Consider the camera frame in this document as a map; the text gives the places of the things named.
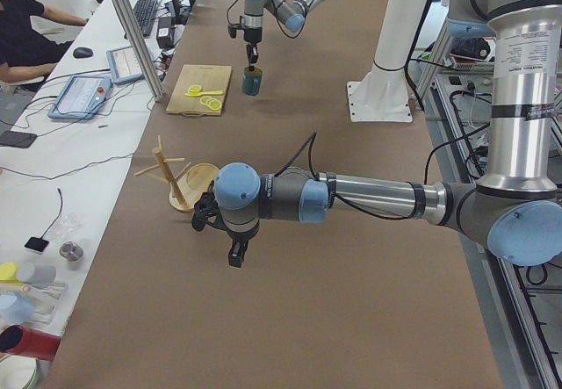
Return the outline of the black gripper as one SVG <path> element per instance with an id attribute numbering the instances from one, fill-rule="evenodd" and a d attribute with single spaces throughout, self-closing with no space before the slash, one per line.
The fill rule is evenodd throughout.
<path id="1" fill-rule="evenodd" d="M 253 213 L 222 213 L 227 233 L 233 239 L 228 252 L 228 264 L 241 267 L 251 240 L 259 230 L 259 218 Z"/>
<path id="2" fill-rule="evenodd" d="M 241 29 L 243 31 L 243 39 L 248 43 L 246 44 L 248 65 L 257 64 L 258 49 L 256 45 L 262 41 L 263 28 L 261 26 L 250 27 L 248 25 L 242 25 Z"/>

